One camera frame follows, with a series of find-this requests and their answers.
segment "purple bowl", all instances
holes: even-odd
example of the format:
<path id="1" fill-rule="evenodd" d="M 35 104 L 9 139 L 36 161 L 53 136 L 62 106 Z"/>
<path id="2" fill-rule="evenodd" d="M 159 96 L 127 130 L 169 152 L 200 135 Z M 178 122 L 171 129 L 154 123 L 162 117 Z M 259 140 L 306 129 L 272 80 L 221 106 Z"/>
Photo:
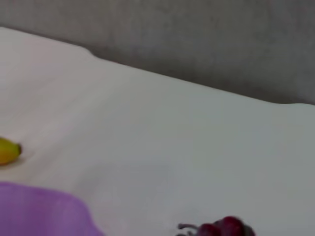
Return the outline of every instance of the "purple bowl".
<path id="1" fill-rule="evenodd" d="M 0 182 L 3 236 L 104 236 L 85 204 L 55 190 Z"/>

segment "grape cluster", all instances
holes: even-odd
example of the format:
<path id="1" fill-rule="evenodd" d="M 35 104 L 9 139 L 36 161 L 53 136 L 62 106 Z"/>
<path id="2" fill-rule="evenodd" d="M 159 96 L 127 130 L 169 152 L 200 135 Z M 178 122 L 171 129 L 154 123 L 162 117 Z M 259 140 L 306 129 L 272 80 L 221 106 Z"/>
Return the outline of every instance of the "grape cluster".
<path id="1" fill-rule="evenodd" d="M 227 216 L 213 224 L 202 224 L 199 227 L 191 224 L 179 224 L 178 229 L 189 229 L 189 231 L 177 236 L 255 236 L 251 227 L 234 216 Z"/>

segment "gray wall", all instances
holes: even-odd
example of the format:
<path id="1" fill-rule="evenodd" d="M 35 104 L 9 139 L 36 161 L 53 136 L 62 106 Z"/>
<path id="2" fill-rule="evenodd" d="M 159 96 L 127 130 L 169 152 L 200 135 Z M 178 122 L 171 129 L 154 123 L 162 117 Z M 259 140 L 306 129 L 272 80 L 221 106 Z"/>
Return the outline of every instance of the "gray wall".
<path id="1" fill-rule="evenodd" d="M 315 104 L 313 0 L 0 0 L 0 25 L 194 83 Z"/>

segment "purple plate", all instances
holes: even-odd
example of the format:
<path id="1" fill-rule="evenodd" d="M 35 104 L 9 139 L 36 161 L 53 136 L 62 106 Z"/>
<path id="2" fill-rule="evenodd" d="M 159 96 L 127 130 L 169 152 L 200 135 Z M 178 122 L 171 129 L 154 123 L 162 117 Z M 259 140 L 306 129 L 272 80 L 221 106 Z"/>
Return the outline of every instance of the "purple plate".
<path id="1" fill-rule="evenodd" d="M 104 236 L 85 204 L 63 192 L 0 182 L 3 236 Z"/>

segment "white surface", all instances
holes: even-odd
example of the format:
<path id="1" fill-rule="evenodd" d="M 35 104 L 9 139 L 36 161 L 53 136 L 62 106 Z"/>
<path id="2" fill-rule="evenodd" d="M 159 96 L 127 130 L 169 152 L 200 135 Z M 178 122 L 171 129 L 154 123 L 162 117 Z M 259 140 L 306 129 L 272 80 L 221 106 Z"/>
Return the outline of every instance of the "white surface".
<path id="1" fill-rule="evenodd" d="M 0 29 L 0 134 L 24 162 L 0 180 L 84 200 L 108 236 L 173 236 L 239 215 L 313 235 L 315 108 L 277 105 Z"/>

